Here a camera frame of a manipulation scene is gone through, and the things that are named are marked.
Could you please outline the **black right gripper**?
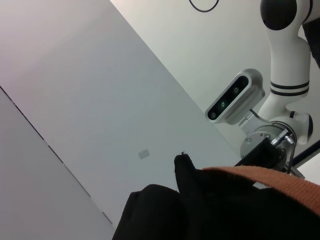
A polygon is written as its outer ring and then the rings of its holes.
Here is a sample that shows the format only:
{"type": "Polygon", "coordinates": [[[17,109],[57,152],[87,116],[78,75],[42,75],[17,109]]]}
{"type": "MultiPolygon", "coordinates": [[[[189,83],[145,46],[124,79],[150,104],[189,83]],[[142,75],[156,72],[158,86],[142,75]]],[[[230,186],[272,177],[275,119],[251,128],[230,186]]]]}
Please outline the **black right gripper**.
{"type": "Polygon", "coordinates": [[[283,148],[275,147],[271,141],[265,138],[236,165],[253,166],[282,171],[287,160],[287,153],[283,148]]]}

